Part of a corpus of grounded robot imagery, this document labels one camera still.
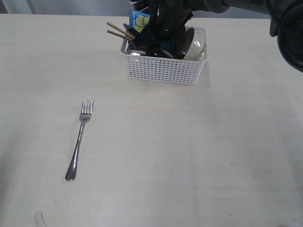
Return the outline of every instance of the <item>fork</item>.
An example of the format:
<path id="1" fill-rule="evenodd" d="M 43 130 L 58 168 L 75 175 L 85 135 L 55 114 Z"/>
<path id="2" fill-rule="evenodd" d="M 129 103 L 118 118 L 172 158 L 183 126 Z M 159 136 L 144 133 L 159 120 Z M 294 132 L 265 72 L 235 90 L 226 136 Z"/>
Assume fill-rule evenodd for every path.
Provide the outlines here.
<path id="1" fill-rule="evenodd" d="M 79 157 L 79 149 L 80 149 L 80 144 L 81 144 L 81 139 L 83 135 L 83 130 L 86 122 L 88 122 L 91 118 L 91 114 L 93 111 L 94 107 L 94 99 L 89 96 L 89 97 L 83 97 L 83 102 L 82 102 L 82 108 L 81 108 L 81 113 L 80 113 L 80 130 L 77 138 L 77 143 L 76 147 L 74 150 L 74 153 L 71 158 L 71 163 L 70 166 L 68 167 L 67 173 L 65 175 L 65 179 L 67 181 L 72 181 L 76 178 L 76 173 L 77 173 L 77 165 L 78 165 L 78 157 Z"/>

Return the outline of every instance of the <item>fork handle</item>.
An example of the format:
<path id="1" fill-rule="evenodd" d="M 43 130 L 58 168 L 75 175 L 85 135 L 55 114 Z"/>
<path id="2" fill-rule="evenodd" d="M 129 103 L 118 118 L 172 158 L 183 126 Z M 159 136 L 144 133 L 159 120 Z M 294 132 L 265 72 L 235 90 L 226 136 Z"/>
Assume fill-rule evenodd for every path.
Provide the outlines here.
<path id="1" fill-rule="evenodd" d="M 84 126 L 85 126 L 85 124 L 83 124 L 83 123 L 80 125 L 80 130 L 79 130 L 79 134 L 78 134 L 78 138 L 77 138 L 76 147 L 75 147 L 74 153 L 71 158 L 70 166 L 68 167 L 68 170 L 65 175 L 65 179 L 67 181 L 72 181 L 76 178 L 79 150 L 80 150 L 80 144 L 81 144 Z"/>

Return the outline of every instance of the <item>wooden chopstick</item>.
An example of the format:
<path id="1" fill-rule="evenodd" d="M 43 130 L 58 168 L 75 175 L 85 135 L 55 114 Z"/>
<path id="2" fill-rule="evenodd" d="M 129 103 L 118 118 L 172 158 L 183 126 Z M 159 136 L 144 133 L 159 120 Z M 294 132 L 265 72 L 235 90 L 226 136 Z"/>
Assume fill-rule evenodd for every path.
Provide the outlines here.
<path id="1" fill-rule="evenodd" d="M 119 27 L 113 25 L 112 23 L 107 22 L 106 24 L 107 24 L 108 26 L 112 27 L 113 29 L 115 29 L 115 30 L 117 30 L 117 31 L 119 31 L 119 32 L 121 32 L 121 33 L 123 33 L 123 34 L 126 35 L 127 37 L 129 37 L 129 38 L 131 38 L 131 39 L 135 39 L 135 37 L 134 37 L 133 35 L 127 33 L 126 31 L 120 29 Z"/>
<path id="2" fill-rule="evenodd" d="M 132 40 L 133 40 L 133 39 L 130 38 L 130 37 L 126 37 L 126 36 L 124 36 L 124 35 L 120 35 L 120 34 L 118 34 L 118 33 L 116 33 L 116 32 L 112 32 L 112 31 L 110 31 L 110 30 L 107 30 L 107 33 L 110 33 L 110 34 L 112 34 L 112 35 L 115 35 L 115 36 L 118 36 L 118 37 L 120 37 L 120 38 L 126 39 L 126 40 L 128 40 L 128 41 L 132 41 Z"/>

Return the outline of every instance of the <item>white basket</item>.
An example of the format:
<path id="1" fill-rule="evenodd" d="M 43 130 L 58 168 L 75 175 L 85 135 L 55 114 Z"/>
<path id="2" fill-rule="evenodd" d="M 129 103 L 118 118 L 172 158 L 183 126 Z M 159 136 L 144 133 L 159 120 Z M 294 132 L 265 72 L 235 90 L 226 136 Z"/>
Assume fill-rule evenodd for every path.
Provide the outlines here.
<path id="1" fill-rule="evenodd" d="M 168 58 L 134 56 L 126 54 L 126 41 L 121 46 L 127 77 L 153 82 L 194 85 L 197 83 L 204 63 L 207 61 L 207 32 L 200 30 L 205 38 L 205 52 L 201 61 L 187 61 Z"/>

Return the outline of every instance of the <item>plastic basket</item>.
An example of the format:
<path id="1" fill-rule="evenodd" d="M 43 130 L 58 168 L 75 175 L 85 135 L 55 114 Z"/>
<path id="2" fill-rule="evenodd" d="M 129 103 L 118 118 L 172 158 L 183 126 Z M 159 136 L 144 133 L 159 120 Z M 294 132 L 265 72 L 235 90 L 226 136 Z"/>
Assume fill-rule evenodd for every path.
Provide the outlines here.
<path id="1" fill-rule="evenodd" d="M 208 57 L 206 29 L 201 27 L 195 27 L 195 29 L 200 31 L 205 38 L 205 51 L 201 61 L 129 55 L 126 54 L 126 41 L 123 40 L 121 54 L 124 57 L 127 77 L 162 83 L 196 84 Z"/>

